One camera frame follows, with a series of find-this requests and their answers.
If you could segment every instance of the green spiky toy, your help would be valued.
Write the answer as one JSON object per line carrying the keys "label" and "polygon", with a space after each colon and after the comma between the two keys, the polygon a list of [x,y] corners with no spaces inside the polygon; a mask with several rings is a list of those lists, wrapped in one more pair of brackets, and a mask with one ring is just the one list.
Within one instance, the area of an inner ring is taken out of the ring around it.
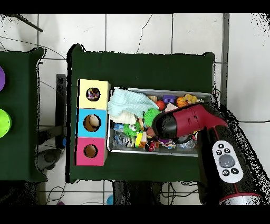
{"label": "green spiky toy", "polygon": [[136,137],[137,135],[137,132],[140,131],[140,123],[139,122],[136,122],[134,125],[130,125],[130,124],[124,124],[124,129],[123,129],[123,132],[125,135],[127,136],[134,136]]}
{"label": "green spiky toy", "polygon": [[148,127],[151,127],[154,118],[155,118],[158,114],[160,114],[160,111],[157,110],[157,109],[151,108],[151,109],[147,110],[147,112],[143,115],[144,123],[145,123]]}

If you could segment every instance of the pink block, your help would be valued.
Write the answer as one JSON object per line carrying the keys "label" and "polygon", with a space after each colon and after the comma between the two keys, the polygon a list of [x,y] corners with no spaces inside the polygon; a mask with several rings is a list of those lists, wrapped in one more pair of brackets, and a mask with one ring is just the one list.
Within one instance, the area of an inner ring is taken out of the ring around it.
{"label": "pink block", "polygon": [[[83,150],[87,145],[95,145],[98,153],[94,158],[88,158]],[[78,137],[76,165],[78,166],[103,166],[104,165],[105,138],[83,138]]]}

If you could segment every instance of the table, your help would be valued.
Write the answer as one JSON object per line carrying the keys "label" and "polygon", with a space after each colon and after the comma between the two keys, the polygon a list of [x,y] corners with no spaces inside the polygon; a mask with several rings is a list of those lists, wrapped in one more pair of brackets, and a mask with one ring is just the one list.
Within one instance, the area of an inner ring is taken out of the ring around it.
{"label": "table", "polygon": [[37,130],[37,63],[42,48],[30,52],[0,51],[6,85],[0,92],[0,108],[12,119],[9,132],[0,138],[0,180],[46,181],[35,166]]}
{"label": "table", "polygon": [[76,92],[78,79],[108,81],[112,87],[130,87],[211,93],[213,53],[124,54],[86,52],[73,45],[67,54],[66,181],[137,180],[199,181],[197,157],[108,153],[104,166],[74,166]]}

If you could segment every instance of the gray plastic container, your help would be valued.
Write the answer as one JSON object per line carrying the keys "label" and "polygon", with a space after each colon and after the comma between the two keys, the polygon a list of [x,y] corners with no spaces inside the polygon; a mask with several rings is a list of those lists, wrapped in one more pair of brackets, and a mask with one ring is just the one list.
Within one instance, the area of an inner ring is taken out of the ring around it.
{"label": "gray plastic container", "polygon": [[[154,90],[154,89],[134,89],[126,88],[128,91],[139,92],[147,96],[157,96],[158,100],[163,100],[163,95],[172,95],[176,97],[182,97],[184,94],[191,94],[198,99],[202,99],[204,102],[212,102],[212,94],[205,94],[201,92],[183,92],[183,91],[169,91],[169,90]],[[123,146],[113,145],[114,130],[111,128],[112,120],[108,115],[108,135],[107,135],[107,148],[114,153],[142,153],[142,154],[156,154],[156,155],[170,155],[170,156],[193,156],[197,157],[197,149],[186,150],[180,147],[173,148],[171,150],[159,144],[159,148],[156,148],[154,152],[146,152],[144,148],[127,148]]]}

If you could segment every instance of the shape sorter box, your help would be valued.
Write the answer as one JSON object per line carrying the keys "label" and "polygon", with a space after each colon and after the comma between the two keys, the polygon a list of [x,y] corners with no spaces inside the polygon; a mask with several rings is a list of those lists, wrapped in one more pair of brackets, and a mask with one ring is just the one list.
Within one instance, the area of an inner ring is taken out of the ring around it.
{"label": "shape sorter box", "polygon": [[[76,163],[78,166],[103,166],[107,158],[107,149],[105,147],[105,138],[80,138],[78,137],[76,146]],[[93,158],[86,157],[85,147],[94,145],[96,156]]]}
{"label": "shape sorter box", "polygon": [[[109,91],[111,88],[111,85],[107,81],[79,79],[78,88],[79,92],[77,92],[77,94],[79,94],[79,108],[107,110]],[[100,96],[97,101],[90,101],[87,99],[86,93],[90,88],[98,89]]]}
{"label": "shape sorter box", "polygon": [[[83,126],[84,119],[88,115],[96,115],[100,126],[95,132],[89,132]],[[107,111],[79,108],[78,137],[107,138]]]}

